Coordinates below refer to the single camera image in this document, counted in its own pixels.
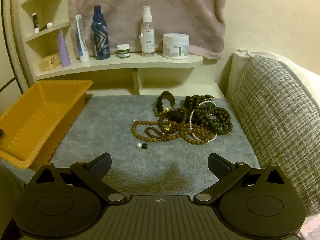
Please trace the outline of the orange plastic tray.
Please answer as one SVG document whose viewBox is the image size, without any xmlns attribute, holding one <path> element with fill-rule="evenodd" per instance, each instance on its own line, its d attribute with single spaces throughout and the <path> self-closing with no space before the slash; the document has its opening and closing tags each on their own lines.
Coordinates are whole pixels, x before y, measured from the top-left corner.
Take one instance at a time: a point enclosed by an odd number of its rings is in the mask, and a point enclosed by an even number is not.
<svg viewBox="0 0 320 240">
<path fill-rule="evenodd" d="M 1 116 L 1 158 L 37 171 L 52 158 L 84 109 L 91 80 L 44 80 L 33 84 Z"/>
</svg>

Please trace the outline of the black wrist watch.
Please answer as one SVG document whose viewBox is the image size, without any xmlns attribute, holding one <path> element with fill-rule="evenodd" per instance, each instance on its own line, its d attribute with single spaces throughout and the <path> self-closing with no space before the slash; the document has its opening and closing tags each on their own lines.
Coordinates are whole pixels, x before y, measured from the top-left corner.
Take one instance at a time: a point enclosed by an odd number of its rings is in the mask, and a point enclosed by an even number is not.
<svg viewBox="0 0 320 240">
<path fill-rule="evenodd" d="M 175 106 L 176 100 L 173 94 L 169 91 L 162 92 L 155 102 L 155 112 L 157 116 L 172 110 Z"/>
</svg>

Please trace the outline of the grey fluffy mat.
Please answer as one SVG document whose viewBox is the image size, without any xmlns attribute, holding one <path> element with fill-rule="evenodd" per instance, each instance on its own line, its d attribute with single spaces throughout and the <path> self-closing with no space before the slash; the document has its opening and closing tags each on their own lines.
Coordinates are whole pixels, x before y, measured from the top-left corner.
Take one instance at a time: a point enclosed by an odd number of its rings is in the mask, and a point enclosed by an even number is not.
<svg viewBox="0 0 320 240">
<path fill-rule="evenodd" d="M 137 147 L 131 133 L 135 120 L 156 120 L 154 96 L 97 96 L 86 101 L 84 110 L 60 142 L 51 162 L 69 167 L 77 161 L 89 162 L 102 153 L 112 156 L 112 167 L 103 181 L 126 196 L 133 194 L 188 194 L 193 196 L 217 179 L 207 165 L 217 153 L 232 163 L 242 161 L 259 167 L 257 157 L 225 99 L 217 106 L 231 115 L 233 129 L 204 145 L 192 145 L 181 138 Z"/>
</svg>

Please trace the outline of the grey plaid pillow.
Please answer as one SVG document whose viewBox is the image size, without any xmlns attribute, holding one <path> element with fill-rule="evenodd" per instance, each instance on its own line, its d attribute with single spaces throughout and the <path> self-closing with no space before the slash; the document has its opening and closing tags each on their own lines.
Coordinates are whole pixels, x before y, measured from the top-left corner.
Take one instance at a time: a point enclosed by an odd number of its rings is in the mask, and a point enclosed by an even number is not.
<svg viewBox="0 0 320 240">
<path fill-rule="evenodd" d="M 275 163 L 302 198 L 308 216 L 319 213 L 319 106 L 284 63 L 254 56 L 232 105 L 261 167 Z"/>
</svg>

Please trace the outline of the lilac tube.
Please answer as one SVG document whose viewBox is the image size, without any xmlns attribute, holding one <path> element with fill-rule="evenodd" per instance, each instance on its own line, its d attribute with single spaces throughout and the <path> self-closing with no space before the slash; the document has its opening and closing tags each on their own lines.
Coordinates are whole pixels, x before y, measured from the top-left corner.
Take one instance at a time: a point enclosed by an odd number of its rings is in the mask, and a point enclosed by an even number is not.
<svg viewBox="0 0 320 240">
<path fill-rule="evenodd" d="M 66 47 L 66 42 L 63 36 L 63 31 L 59 30 L 57 35 L 57 47 L 60 55 L 61 65 L 67 67 L 71 64 L 69 53 Z"/>
</svg>

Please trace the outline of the white blue tube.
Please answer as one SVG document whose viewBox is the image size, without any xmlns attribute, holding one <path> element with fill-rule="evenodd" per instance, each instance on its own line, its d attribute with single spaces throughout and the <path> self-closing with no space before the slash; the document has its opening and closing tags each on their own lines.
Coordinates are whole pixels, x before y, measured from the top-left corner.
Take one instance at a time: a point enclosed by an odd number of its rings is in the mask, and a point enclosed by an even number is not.
<svg viewBox="0 0 320 240">
<path fill-rule="evenodd" d="M 89 53 L 88 53 L 88 48 L 87 48 L 85 37 L 84 37 L 82 16 L 80 14 L 75 15 L 75 23 L 76 23 L 76 32 L 78 36 L 80 62 L 84 63 L 89 61 Z"/>
</svg>

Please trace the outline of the small cardboard box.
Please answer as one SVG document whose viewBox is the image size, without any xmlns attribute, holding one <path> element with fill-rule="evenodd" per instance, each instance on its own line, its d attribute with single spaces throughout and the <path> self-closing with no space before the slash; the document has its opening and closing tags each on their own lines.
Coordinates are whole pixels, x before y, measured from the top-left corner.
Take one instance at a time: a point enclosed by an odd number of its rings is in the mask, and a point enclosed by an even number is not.
<svg viewBox="0 0 320 240">
<path fill-rule="evenodd" d="M 39 71 L 42 73 L 42 72 L 54 70 L 60 64 L 61 64 L 60 54 L 55 53 L 41 59 L 37 65 L 38 65 Z"/>
</svg>

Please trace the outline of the small green lid jar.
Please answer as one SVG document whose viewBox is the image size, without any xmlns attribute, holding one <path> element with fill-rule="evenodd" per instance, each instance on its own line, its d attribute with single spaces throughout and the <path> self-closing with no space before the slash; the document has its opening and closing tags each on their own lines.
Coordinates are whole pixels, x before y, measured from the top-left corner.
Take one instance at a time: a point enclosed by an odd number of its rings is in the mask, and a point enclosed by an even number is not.
<svg viewBox="0 0 320 240">
<path fill-rule="evenodd" d="M 130 45 L 127 43 L 117 45 L 117 52 L 120 59 L 130 57 Z"/>
</svg>

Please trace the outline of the white cream jar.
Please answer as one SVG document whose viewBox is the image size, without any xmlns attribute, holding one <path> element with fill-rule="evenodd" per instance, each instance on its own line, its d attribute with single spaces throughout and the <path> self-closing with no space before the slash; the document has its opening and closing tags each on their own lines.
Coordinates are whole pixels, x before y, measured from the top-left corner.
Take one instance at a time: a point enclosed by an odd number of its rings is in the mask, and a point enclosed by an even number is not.
<svg viewBox="0 0 320 240">
<path fill-rule="evenodd" d="M 189 35 L 167 33 L 163 35 L 163 56 L 167 59 L 182 60 L 189 54 Z"/>
</svg>

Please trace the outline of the dark blue spray bottle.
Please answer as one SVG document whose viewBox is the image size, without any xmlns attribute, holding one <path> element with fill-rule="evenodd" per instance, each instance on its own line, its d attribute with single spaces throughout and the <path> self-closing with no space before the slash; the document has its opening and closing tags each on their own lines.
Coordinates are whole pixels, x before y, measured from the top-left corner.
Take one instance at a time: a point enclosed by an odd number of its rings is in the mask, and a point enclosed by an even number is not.
<svg viewBox="0 0 320 240">
<path fill-rule="evenodd" d="M 103 13 L 101 11 L 100 5 L 95 5 L 93 7 L 93 23 L 92 28 L 92 37 L 93 45 L 95 51 L 96 60 L 104 60 L 110 57 L 110 45 L 108 40 L 108 28 L 107 23 L 104 20 Z"/>
</svg>

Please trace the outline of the clear spray bottle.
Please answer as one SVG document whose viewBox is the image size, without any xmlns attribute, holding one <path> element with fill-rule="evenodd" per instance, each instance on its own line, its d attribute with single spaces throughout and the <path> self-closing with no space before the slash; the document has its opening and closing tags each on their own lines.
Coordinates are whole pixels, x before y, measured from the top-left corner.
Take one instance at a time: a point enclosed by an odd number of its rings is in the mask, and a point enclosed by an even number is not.
<svg viewBox="0 0 320 240">
<path fill-rule="evenodd" d="M 155 54 L 155 29 L 150 6 L 143 8 L 142 24 L 140 25 L 140 41 L 142 56 L 152 57 Z"/>
</svg>

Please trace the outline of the black white standing tube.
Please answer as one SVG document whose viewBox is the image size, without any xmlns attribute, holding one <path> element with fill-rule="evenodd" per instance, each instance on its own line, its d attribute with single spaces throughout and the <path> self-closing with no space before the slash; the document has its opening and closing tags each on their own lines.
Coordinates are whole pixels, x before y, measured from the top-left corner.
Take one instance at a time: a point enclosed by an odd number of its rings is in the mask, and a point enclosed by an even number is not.
<svg viewBox="0 0 320 240">
<path fill-rule="evenodd" d="M 34 28 L 34 32 L 35 33 L 39 33 L 40 29 L 39 29 L 39 21 L 38 21 L 38 16 L 36 12 L 32 13 L 32 19 L 33 19 L 33 28 Z"/>
</svg>

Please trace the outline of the black white lying tube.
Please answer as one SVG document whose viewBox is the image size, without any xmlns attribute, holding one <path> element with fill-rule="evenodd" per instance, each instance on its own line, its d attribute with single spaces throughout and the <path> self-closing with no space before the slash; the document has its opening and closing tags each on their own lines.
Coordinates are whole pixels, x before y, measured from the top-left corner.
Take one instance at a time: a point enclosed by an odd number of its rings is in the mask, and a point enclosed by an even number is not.
<svg viewBox="0 0 320 240">
<path fill-rule="evenodd" d="M 44 31 L 46 29 L 49 29 L 53 26 L 52 22 L 47 23 L 45 26 L 43 26 L 42 28 L 40 28 L 40 31 Z"/>
</svg>

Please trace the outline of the pink hanging towel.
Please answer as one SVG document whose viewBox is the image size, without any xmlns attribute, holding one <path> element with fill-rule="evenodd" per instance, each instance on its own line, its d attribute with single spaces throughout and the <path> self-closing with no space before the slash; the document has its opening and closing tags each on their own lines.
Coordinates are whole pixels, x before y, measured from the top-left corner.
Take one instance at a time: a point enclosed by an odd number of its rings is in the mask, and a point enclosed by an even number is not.
<svg viewBox="0 0 320 240">
<path fill-rule="evenodd" d="M 92 24 L 96 5 L 107 23 L 111 54 L 123 43 L 132 52 L 140 52 L 143 22 L 153 24 L 156 51 L 162 51 L 163 36 L 168 33 L 188 35 L 193 55 L 217 60 L 224 50 L 226 0 L 68 0 L 74 51 L 78 51 L 75 17 L 81 15 L 88 53 L 95 55 Z"/>
</svg>

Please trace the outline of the cream wooden shelf unit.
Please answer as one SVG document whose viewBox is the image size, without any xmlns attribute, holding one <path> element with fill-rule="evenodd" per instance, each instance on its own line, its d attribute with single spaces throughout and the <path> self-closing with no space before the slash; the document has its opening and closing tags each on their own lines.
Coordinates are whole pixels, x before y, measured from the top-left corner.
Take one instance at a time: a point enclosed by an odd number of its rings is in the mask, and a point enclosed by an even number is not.
<svg viewBox="0 0 320 240">
<path fill-rule="evenodd" d="M 106 60 L 81 63 L 75 56 L 68 0 L 3 0 L 8 44 L 16 75 L 23 89 L 46 79 L 92 80 L 90 93 L 103 95 L 157 95 L 164 90 L 174 95 L 210 94 L 223 98 L 215 82 L 215 63 L 200 56 L 170 60 L 161 53 L 143 57 L 133 53 L 127 59 L 112 55 Z M 34 32 L 32 13 L 36 12 L 39 29 Z M 57 35 L 63 31 L 71 64 L 40 72 L 38 62 L 57 52 Z"/>
</svg>

